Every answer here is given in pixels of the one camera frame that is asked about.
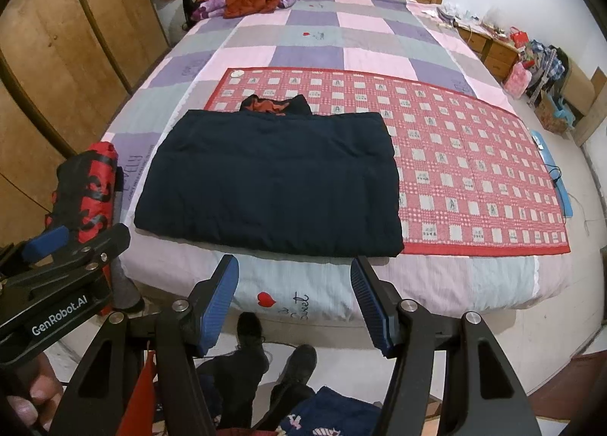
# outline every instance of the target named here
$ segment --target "bedsheet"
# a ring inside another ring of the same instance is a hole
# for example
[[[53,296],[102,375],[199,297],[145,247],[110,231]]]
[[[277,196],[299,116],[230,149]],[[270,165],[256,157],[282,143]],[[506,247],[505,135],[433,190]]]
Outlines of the bedsheet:
[[[292,8],[199,22],[110,125],[124,169],[126,274],[187,295],[226,252],[239,259],[233,307],[284,321],[360,321],[350,260],[312,259],[162,239],[136,229],[134,209],[157,146],[190,108],[201,109],[227,68],[319,67],[432,83],[514,113],[506,95],[453,29],[403,0],[300,0]],[[434,313],[525,307],[566,286],[569,255],[501,258],[400,255],[372,261],[377,275]]]

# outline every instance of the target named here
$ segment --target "human hand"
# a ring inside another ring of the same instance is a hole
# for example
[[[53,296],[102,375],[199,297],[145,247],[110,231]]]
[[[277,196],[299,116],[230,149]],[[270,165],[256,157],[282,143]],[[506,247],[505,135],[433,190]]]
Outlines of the human hand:
[[[46,354],[40,354],[37,359],[39,373],[30,386],[31,402],[13,396],[9,396],[7,399],[19,419],[28,428],[39,421],[42,427],[48,431],[63,395],[63,386],[57,379]]]

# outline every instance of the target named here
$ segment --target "wooden wardrobe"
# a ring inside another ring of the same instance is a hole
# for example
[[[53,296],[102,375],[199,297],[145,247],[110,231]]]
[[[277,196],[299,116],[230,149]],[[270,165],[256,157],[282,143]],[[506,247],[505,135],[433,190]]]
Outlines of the wooden wardrobe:
[[[150,0],[4,3],[0,245],[43,230],[57,166],[101,138],[168,51]]]

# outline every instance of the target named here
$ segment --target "pink bag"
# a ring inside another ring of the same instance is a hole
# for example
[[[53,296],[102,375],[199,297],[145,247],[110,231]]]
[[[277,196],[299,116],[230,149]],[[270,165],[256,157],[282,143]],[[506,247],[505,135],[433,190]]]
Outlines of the pink bag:
[[[504,90],[515,99],[518,99],[529,86],[530,81],[531,71],[527,71],[521,62],[517,62],[517,64],[512,67],[510,76],[508,76],[508,79],[504,83]]]

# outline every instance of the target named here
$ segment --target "shoe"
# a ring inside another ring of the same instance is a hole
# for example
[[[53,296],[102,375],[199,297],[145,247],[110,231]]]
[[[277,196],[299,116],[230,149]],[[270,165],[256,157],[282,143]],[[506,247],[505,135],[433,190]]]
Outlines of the shoe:
[[[241,313],[236,325],[238,348],[262,348],[262,324],[255,313]]]
[[[288,358],[278,383],[308,384],[316,368],[316,349],[312,345],[300,345]]]

